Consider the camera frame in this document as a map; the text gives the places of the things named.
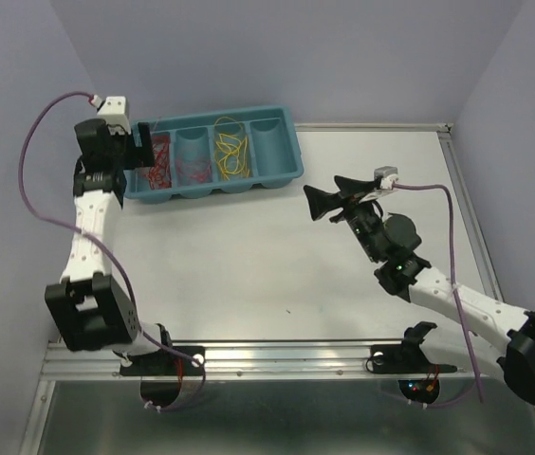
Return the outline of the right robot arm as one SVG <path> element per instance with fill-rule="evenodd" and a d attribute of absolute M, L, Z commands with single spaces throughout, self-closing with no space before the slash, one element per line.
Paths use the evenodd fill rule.
<path fill-rule="evenodd" d="M 400 189 L 397 169 L 383 167 L 371 181 L 338 176 L 337 191 L 304 186 L 310 216 L 346 222 L 391 296 L 426 308 L 459 324 L 448 329 L 420 321 L 395 344 L 375 349 L 365 361 L 373 374 L 398 374 L 405 400 L 425 409 L 445 407 L 438 377 L 454 371 L 472 373 L 473 389 L 482 392 L 488 376 L 535 406 L 535 309 L 506 304 L 459 283 L 454 271 L 443 273 L 415 252 L 421 239 L 414 222 L 385 213 L 378 203 Z"/>

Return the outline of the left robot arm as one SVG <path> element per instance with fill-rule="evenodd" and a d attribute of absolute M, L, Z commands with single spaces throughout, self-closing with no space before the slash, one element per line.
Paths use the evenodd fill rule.
<path fill-rule="evenodd" d="M 110 246 L 123 208 L 125 172 L 155 163 L 150 127 L 140 123 L 135 140 L 92 118 L 74 132 L 81 154 L 73 173 L 73 238 L 61 278 L 46 287 L 47 308 L 70 351 L 111 351 L 166 373 L 175 364 L 175 350 L 165 344 L 161 324 L 140 321 L 130 283 L 119 283 L 113 274 L 120 265 Z"/>

